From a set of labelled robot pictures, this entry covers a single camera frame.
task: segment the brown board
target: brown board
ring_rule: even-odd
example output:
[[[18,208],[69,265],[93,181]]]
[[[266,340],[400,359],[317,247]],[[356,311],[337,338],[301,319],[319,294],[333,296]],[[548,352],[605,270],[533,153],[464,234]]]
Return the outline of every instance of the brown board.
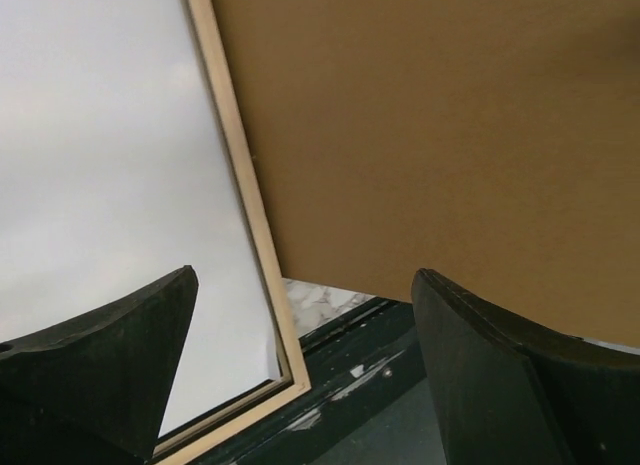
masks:
[[[285,276],[640,346],[640,0],[213,0]]]

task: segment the picture frame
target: picture frame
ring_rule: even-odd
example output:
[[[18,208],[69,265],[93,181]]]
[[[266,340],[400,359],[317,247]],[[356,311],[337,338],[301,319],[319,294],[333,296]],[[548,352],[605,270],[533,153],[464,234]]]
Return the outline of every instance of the picture frame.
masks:
[[[311,389],[211,0],[184,0],[210,97],[236,179],[276,331],[282,378],[266,382],[161,437],[152,463],[182,465]]]

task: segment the chipped paint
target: chipped paint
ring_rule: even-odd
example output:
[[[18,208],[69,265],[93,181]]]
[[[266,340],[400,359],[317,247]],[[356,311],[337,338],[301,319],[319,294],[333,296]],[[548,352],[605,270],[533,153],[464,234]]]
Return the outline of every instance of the chipped paint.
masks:
[[[320,409],[314,408],[313,410],[310,410],[309,412],[302,415],[300,418],[298,418],[294,422],[290,423],[289,426],[286,428],[286,430],[289,430],[290,432],[299,432],[301,430],[309,430],[318,422],[320,422],[321,418],[322,418],[322,414],[320,413]]]
[[[370,380],[375,378],[375,376],[380,371],[382,371],[384,369],[384,367],[386,367],[389,362],[391,362],[392,360],[395,360],[396,358],[398,358],[403,353],[404,353],[404,350],[402,352],[396,353],[395,355],[393,355],[391,357],[383,358],[382,360],[380,360],[380,361],[376,362],[375,364],[371,365],[369,367],[369,369],[366,372],[364,372],[362,375],[357,377],[355,381],[351,382],[349,385],[344,387],[342,390],[336,392],[331,397],[331,401],[332,402],[337,402],[338,400],[342,400],[343,398],[347,398],[354,391],[356,391],[361,386],[363,386],[364,384],[366,384],[367,382],[369,382]]]
[[[364,375],[364,365],[358,365],[357,367],[352,368],[351,375],[353,376],[353,378],[360,378],[362,375]]]

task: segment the dark gray floor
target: dark gray floor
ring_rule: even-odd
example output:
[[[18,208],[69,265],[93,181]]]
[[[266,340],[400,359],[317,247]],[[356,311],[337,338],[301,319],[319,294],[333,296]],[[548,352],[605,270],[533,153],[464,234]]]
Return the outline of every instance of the dark gray floor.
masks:
[[[446,465],[423,381],[312,465]]]

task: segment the whiteboard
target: whiteboard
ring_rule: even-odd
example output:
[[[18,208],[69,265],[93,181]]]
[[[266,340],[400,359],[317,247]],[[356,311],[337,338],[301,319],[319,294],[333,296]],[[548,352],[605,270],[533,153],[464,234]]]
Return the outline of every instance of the whiteboard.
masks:
[[[279,377],[188,23],[182,0],[0,0],[0,341],[192,265],[162,434]]]

